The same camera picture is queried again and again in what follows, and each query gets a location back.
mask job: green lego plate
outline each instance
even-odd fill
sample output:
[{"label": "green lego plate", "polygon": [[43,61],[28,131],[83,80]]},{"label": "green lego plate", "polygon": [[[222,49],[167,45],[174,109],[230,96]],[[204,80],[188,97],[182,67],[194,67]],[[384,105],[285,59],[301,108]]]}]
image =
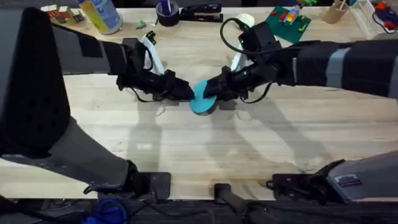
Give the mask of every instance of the green lego plate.
[{"label": "green lego plate", "polygon": [[[288,14],[289,10],[280,6],[276,6],[274,8],[274,11],[277,12],[277,14],[269,14],[268,18],[266,19],[266,22],[269,24],[272,33],[274,33],[274,35],[276,35],[277,37],[283,38],[293,44],[300,41],[301,36],[303,36],[304,32],[310,25],[311,19],[308,17],[304,17],[302,19],[302,16],[298,15],[293,24],[291,26],[287,26],[283,22],[279,22],[279,17],[280,15],[282,15],[283,12],[286,12],[286,14]],[[300,32],[299,29],[303,27],[304,24],[306,24],[307,26],[303,30],[303,32]]]}]

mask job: pen holder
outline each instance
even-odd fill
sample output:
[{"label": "pen holder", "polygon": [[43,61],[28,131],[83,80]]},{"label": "pen holder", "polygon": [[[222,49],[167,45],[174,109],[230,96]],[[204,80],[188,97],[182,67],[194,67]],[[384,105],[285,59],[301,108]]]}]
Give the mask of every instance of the pen holder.
[{"label": "pen holder", "polygon": [[170,1],[171,13],[170,15],[166,15],[163,11],[161,3],[156,5],[156,14],[159,20],[159,23],[166,27],[172,27],[177,25],[180,21],[180,12],[178,8],[178,4],[174,1]]},{"label": "pen holder", "polygon": [[343,17],[347,10],[348,5],[346,1],[335,1],[323,15],[322,19],[329,24],[335,24]]}]

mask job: tape roll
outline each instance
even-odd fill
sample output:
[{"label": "tape roll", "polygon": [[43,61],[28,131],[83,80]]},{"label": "tape roll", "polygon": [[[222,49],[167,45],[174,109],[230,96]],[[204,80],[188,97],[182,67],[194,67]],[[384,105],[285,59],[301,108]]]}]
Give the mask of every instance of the tape roll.
[{"label": "tape roll", "polygon": [[162,9],[161,3],[156,5],[156,14],[159,23],[166,27],[172,27],[178,24],[180,21],[180,10],[178,4],[174,1],[170,1],[171,14],[165,15]]}]

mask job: sticker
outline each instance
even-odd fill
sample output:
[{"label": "sticker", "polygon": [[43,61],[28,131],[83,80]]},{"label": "sticker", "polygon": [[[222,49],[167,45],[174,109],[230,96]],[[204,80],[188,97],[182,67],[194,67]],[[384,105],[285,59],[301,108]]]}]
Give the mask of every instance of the sticker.
[{"label": "sticker", "polygon": [[362,185],[361,180],[355,174],[347,174],[335,177],[335,181],[340,187]]}]

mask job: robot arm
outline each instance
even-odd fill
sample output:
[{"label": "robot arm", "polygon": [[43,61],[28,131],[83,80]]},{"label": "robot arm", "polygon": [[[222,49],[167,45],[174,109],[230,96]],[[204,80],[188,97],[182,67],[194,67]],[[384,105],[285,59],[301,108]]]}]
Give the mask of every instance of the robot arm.
[{"label": "robot arm", "polygon": [[[205,98],[246,99],[248,91],[265,83],[331,86],[398,98],[397,39],[345,44],[316,40],[282,49],[265,22],[243,32],[239,39],[242,52],[248,52],[245,56],[253,63],[234,71],[223,67],[220,75],[207,81]],[[342,159],[314,174],[274,174],[267,186],[276,199],[301,198],[322,205],[398,197],[393,190],[398,188],[393,178],[396,161],[398,151],[358,161]]]},{"label": "robot arm", "polygon": [[0,41],[0,156],[85,182],[90,185],[85,193],[148,193],[150,180],[131,161],[110,153],[70,116],[63,74],[117,75],[120,90],[137,88],[156,100],[191,99],[188,82],[169,70],[158,75],[144,68],[149,51],[137,39],[98,41],[53,26],[38,9],[2,10],[0,27],[5,29]]},{"label": "robot arm", "polygon": [[339,44],[305,41],[282,48],[267,23],[239,36],[243,49],[267,50],[245,55],[252,65],[220,75],[207,82],[205,98],[246,99],[248,91],[269,82],[280,85],[330,86],[398,98],[398,40],[369,40]]}]

